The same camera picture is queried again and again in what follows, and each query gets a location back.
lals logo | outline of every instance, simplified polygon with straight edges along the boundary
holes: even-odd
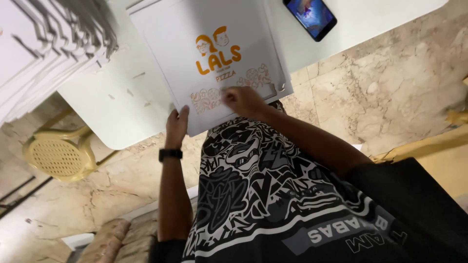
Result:
[[[214,43],[221,48],[226,47],[229,44],[229,37],[227,36],[227,27],[222,26],[215,30],[213,33]],[[230,54],[225,55],[223,51],[218,51],[218,49],[213,44],[211,38],[207,35],[199,35],[196,40],[197,49],[205,57],[208,53],[208,66],[209,68],[203,69],[200,61],[197,61],[198,72],[202,75],[206,75],[211,71],[216,71],[218,73],[225,71],[230,68],[232,62],[239,62],[242,59],[242,55],[239,53],[241,48],[237,45],[233,45],[230,48]],[[216,77],[216,81],[222,81],[227,78],[234,76],[235,71],[230,71],[228,73],[222,74],[221,76]]]

black and white graphic shirt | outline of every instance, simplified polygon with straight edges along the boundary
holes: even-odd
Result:
[[[408,261],[407,236],[392,215],[282,134],[237,118],[211,130],[203,145],[182,261]]]

white pizza box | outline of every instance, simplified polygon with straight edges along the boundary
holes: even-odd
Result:
[[[251,86],[266,103],[293,93],[266,0],[160,0],[130,18],[176,109],[190,106],[190,136],[237,117],[223,87]]]

smartphone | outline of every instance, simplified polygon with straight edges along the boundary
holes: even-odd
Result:
[[[317,42],[338,22],[322,0],[283,0],[283,4]]]

orange printed doodle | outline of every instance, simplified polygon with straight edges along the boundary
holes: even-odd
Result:
[[[262,66],[258,69],[251,68],[247,70],[245,74],[245,78],[239,78],[239,81],[237,81],[238,86],[249,86],[254,89],[258,88],[259,86],[262,86],[264,84],[270,84],[271,79],[270,79],[270,73],[268,72],[268,67],[265,64],[262,64]]]
[[[197,110],[197,114],[202,114],[205,110],[212,110],[221,105],[221,91],[218,88],[206,89],[190,94],[192,104]]]
[[[227,27],[222,26],[216,29],[213,33],[213,39],[216,45],[220,46],[221,48],[226,47],[229,44]],[[211,71],[219,70],[224,66],[230,65],[233,61],[239,62],[242,59],[242,55],[239,53],[241,48],[237,45],[231,46],[229,49],[231,54],[225,55],[223,51],[218,51],[218,49],[214,46],[211,38],[207,35],[199,35],[195,40],[195,43],[197,44],[197,49],[202,57],[205,57],[208,53],[211,53],[207,60],[209,68],[204,69],[200,61],[196,62],[198,72],[202,75],[206,75]]]

